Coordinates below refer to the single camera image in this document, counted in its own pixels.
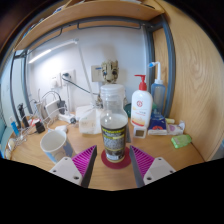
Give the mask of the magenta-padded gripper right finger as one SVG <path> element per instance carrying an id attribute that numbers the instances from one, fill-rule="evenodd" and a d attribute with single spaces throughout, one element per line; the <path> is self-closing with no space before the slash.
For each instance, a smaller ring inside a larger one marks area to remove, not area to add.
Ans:
<path id="1" fill-rule="evenodd" d="M 164 158 L 154 158 L 137 147 L 130 146 L 129 156 L 138 188 L 176 172 Z"/>

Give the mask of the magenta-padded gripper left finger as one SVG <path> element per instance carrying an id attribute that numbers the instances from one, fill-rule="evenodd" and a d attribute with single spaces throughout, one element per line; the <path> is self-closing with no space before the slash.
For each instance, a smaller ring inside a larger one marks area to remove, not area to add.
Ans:
<path id="1" fill-rule="evenodd" d="M 63 157 L 50 170 L 50 173 L 87 188 L 91 180 L 96 156 L 97 146 L 93 145 L 78 153 L 73 158 Z"/>

